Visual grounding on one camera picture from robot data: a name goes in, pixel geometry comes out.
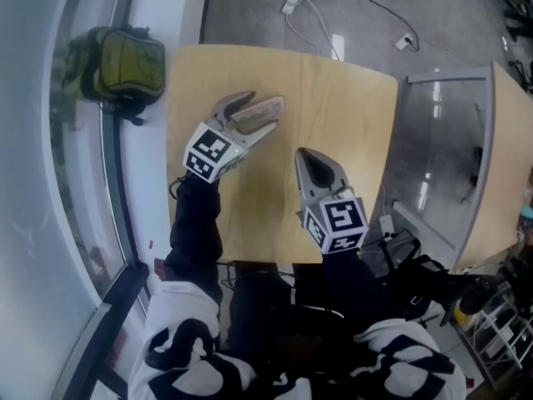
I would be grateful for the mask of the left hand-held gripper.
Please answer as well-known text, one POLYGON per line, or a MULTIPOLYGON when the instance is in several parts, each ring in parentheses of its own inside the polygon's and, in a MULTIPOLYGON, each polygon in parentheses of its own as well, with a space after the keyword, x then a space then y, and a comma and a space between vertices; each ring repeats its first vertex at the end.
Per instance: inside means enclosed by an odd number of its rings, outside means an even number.
POLYGON ((183 166, 200 179, 214 183, 234 168, 248 153, 269 135, 278 121, 243 132, 232 122, 232 115, 244 108, 254 97, 253 91, 236 92, 219 100, 211 117, 201 122, 186 145, 183 166))

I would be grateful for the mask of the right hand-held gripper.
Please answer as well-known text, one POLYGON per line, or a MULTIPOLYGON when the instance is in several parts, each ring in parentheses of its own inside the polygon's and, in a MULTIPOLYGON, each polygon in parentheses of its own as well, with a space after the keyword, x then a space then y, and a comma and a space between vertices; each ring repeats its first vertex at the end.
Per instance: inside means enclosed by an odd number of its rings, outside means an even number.
POLYGON ((321 254, 358 249, 368 223, 362 200, 347 183, 341 165, 322 152, 299 147, 295 166, 300 195, 297 216, 321 254))

